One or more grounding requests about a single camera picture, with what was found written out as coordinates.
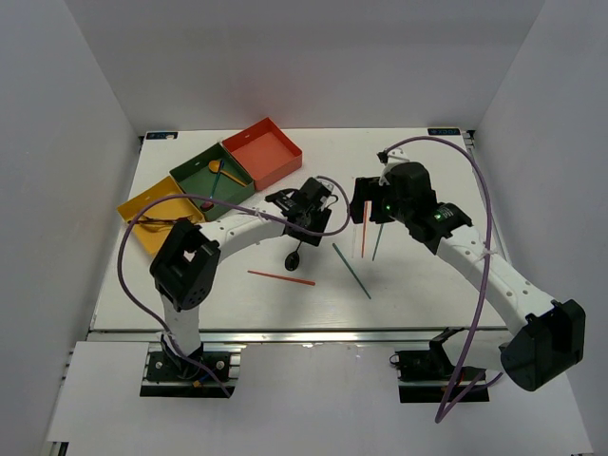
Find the black spoon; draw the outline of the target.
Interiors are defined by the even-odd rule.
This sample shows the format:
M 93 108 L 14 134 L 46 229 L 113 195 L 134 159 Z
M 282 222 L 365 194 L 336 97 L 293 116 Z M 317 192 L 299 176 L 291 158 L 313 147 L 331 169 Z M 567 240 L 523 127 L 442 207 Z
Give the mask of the black spoon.
M 284 261 L 284 267 L 288 272 L 294 272 L 300 264 L 300 247 L 302 246 L 302 241 L 299 241 L 296 248 L 291 251 L 286 257 Z

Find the teal chopstick diagonal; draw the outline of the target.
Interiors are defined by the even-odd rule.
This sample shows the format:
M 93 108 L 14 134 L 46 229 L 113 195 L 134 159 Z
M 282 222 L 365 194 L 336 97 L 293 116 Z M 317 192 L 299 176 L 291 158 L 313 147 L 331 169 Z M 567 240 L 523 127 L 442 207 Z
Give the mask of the teal chopstick diagonal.
M 367 297 L 367 299 L 371 300 L 371 294 L 370 294 L 370 292 L 367 290 L 367 288 L 365 287 L 365 285 L 361 281 L 360 277 L 357 275 L 356 271 L 353 269 L 353 267 L 347 261 L 346 257 L 341 252 L 341 250 L 338 247 L 338 245 L 333 242 L 332 243 L 332 247 L 333 247 L 334 251 L 336 252 L 336 254 L 338 255 L 338 257 L 340 258 L 340 260 L 342 261 L 342 263 L 344 264 L 344 266 L 347 268 L 347 270 L 349 271 L 349 273 L 353 277 L 353 279 L 355 280 L 355 282 L 357 283 L 357 285 L 361 288 L 361 290 L 363 291 L 363 293 L 365 294 L 365 296 Z

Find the iridescent blue purple spoon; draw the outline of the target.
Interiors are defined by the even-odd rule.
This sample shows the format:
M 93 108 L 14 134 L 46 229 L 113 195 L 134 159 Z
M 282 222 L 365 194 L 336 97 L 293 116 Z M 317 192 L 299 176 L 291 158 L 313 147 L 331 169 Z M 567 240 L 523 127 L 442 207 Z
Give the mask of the iridescent blue purple spoon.
M 216 193 L 216 190 L 218 188 L 219 185 L 219 178 L 221 176 L 221 172 L 223 170 L 223 166 L 224 166 L 224 160 L 215 160 L 215 161 L 210 161 L 208 163 L 208 170 L 215 175 L 214 177 L 214 181 L 213 184 L 211 186 L 211 190 L 209 192 L 209 199 L 212 199 Z M 200 209 L 202 212 L 207 212 L 210 209 L 212 209 L 214 206 L 214 203 L 212 201 L 206 200 L 201 206 Z

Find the orange gold spoon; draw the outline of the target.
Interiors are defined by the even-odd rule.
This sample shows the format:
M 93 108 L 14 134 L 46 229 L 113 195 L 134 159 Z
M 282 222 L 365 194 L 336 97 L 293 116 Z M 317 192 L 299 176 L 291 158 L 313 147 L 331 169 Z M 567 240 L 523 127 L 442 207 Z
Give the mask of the orange gold spoon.
M 228 179 L 237 183 L 240 186 L 246 186 L 246 183 L 244 181 L 240 180 L 236 176 L 233 176 L 232 174 L 223 169 L 223 161 L 210 161 L 208 163 L 208 169 L 214 174 L 219 174 L 227 177 Z

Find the gold fork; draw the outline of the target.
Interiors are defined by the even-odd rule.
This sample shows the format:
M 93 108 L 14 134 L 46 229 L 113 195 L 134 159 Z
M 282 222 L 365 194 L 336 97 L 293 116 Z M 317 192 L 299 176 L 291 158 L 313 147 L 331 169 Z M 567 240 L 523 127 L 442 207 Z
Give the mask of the gold fork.
M 157 232 L 160 232 L 162 230 L 170 230 L 176 224 L 173 224 L 173 225 L 146 225 L 146 224 L 138 224 L 138 225 L 141 226 L 142 229 L 145 230 L 145 231 L 147 231 L 147 232 L 157 233 Z

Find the purple fork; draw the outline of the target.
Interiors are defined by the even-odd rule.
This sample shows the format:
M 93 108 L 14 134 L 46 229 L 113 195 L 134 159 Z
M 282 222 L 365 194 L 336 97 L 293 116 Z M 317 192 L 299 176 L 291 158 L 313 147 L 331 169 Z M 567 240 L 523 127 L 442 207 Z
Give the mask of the purple fork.
M 146 224 L 146 225 L 173 225 L 180 221 L 189 221 L 189 217 L 182 218 L 150 218 L 147 216 L 140 217 L 136 224 Z

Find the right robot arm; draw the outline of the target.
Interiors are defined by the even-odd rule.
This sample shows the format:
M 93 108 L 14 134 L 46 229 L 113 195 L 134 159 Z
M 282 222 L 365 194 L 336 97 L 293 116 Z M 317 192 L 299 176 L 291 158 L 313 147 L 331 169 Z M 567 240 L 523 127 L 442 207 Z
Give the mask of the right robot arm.
M 414 240 L 485 293 L 508 333 L 475 336 L 470 366 L 501 371 L 523 390 L 535 391 L 582 360 L 581 305 L 559 302 L 491 253 L 465 212 L 438 201 L 421 163 L 404 161 L 380 177 L 356 179 L 350 208 L 356 224 L 401 222 Z

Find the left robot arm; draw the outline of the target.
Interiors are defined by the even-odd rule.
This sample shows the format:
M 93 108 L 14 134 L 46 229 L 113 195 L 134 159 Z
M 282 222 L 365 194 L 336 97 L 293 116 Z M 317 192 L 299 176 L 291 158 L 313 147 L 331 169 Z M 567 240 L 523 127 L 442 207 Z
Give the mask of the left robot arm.
M 309 178 L 253 208 L 212 222 L 180 221 L 153 259 L 150 273 L 168 327 L 168 368 L 181 379 L 200 370 L 199 305 L 211 293 L 217 268 L 229 256 L 270 238 L 289 236 L 317 246 L 332 210 L 333 185 Z

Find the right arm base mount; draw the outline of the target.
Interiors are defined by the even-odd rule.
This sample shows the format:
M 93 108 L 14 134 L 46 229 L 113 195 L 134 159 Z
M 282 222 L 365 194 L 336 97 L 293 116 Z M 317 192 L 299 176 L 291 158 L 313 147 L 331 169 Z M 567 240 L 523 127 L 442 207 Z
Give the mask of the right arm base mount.
M 390 365 L 398 373 L 399 401 L 401 404 L 439 404 L 447 390 L 448 381 L 454 371 L 456 361 L 449 361 L 443 349 L 449 336 L 464 335 L 464 329 L 445 329 L 428 342 L 423 350 L 400 350 L 390 358 Z M 482 372 L 484 376 L 474 386 L 462 402 L 489 402 L 489 392 L 485 386 L 485 373 L 472 367 L 463 367 L 456 386 L 450 395 L 452 400 Z

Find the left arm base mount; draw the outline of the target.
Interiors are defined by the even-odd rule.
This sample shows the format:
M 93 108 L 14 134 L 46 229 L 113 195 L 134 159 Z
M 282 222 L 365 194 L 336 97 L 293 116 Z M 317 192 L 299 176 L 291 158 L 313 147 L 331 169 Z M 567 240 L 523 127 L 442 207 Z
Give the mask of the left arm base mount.
M 159 344 L 148 350 L 142 373 L 143 398 L 228 399 L 239 376 L 240 352 L 200 350 L 195 366 L 166 352 Z

